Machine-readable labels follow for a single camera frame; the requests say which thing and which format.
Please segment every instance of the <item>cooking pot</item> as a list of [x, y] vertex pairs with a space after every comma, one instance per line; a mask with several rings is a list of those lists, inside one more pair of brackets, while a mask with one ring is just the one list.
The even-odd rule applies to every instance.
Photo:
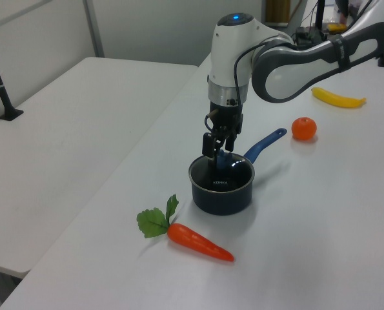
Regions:
[[287, 133], [277, 129], [257, 142], [243, 156], [223, 150], [215, 159], [201, 156], [189, 166], [192, 195], [203, 211], [215, 215], [230, 215], [242, 211], [252, 200], [252, 165], [259, 153]]

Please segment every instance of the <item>blue pot handle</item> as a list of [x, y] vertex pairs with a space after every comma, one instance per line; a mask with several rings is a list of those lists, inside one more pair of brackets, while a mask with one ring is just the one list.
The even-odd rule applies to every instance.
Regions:
[[288, 131], [285, 128], [279, 128], [278, 130], [271, 133], [266, 138], [263, 138], [261, 141], [256, 143], [253, 147], [251, 147], [243, 157], [247, 158], [251, 163], [256, 161], [260, 152], [271, 145], [276, 140], [282, 138]]

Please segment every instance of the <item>toy banana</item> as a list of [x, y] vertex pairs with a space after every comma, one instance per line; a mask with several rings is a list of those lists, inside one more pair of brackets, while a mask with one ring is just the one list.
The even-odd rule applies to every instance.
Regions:
[[333, 94], [320, 87], [313, 87], [311, 91], [312, 95], [314, 95], [314, 97], [318, 98], [319, 100], [322, 100], [323, 102], [328, 103], [329, 105], [334, 105], [336, 107], [341, 108], [358, 108], [367, 101], [366, 98], [356, 99], [343, 97], [337, 94]]

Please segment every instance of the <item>plastic fruit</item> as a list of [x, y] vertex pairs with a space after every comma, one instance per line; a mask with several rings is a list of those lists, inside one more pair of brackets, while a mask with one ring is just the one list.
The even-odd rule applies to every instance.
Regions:
[[292, 123], [292, 134], [298, 140], [309, 140], [315, 136], [316, 123], [313, 119], [303, 117]]
[[314, 87], [311, 89], [312, 95], [314, 95], [315, 98], [318, 98], [319, 100], [322, 100], [325, 103], [328, 103], [329, 105], [334, 105], [336, 107], [341, 108], [359, 108], [362, 106], [367, 99], [356, 99], [356, 98], [348, 98], [343, 97], [334, 93], [331, 93], [323, 88], [320, 87]]

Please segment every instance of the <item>black cable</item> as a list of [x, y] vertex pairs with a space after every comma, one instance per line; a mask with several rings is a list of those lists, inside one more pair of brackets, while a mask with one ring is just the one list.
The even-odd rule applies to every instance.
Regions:
[[265, 42], [266, 40], [269, 40], [269, 39], [272, 39], [273, 37], [277, 37], [277, 36], [272, 36], [272, 37], [267, 37], [265, 40], [263, 40], [262, 43], [259, 43], [258, 45], [255, 45], [253, 47], [251, 47], [250, 49], [244, 51], [235, 61], [235, 65], [233, 67], [233, 77], [235, 79], [235, 87], [236, 87], [236, 95], [237, 95], [237, 105], [241, 105], [241, 94], [240, 94], [240, 91], [239, 91], [239, 85], [237, 84], [237, 74], [236, 74], [236, 69], [237, 69], [237, 63], [239, 63], [239, 60], [241, 60], [247, 53], [259, 48], [259, 47], [262, 47], [263, 45], [266, 45], [268, 42]]
[[350, 30], [351, 27], [355, 25], [355, 23], [357, 22], [357, 20], [361, 18], [361, 16], [364, 14], [365, 10], [369, 7], [369, 5], [371, 4], [371, 2], [372, 2], [372, 0], [368, 0], [367, 4], [366, 4], [366, 5], [363, 7], [363, 9], [358, 13], [357, 17], [351, 22], [351, 24], [349, 24], [347, 30]]
[[310, 32], [310, 27], [312, 26], [312, 18], [314, 17], [313, 11], [315, 10], [316, 6], [318, 5], [318, 2], [314, 6], [314, 9], [312, 10], [312, 14], [310, 15], [310, 21], [309, 21], [309, 32]]
[[206, 116], [205, 116], [205, 126], [206, 126], [206, 128], [207, 128], [210, 132], [213, 132], [213, 130], [209, 127], [209, 125], [208, 125], [208, 123], [207, 123], [208, 118], [209, 118], [209, 116], [206, 115]]
[[306, 16], [306, 18], [304, 18], [304, 19], [302, 19], [302, 22], [301, 22], [301, 24], [309, 17], [309, 15], [310, 14], [312, 14], [313, 13], [313, 11], [315, 10], [315, 8], [317, 7], [317, 5], [318, 5], [318, 1], [316, 1], [316, 3], [315, 3], [315, 5], [314, 5], [314, 7], [312, 8], [312, 10], [309, 12], [309, 14]]

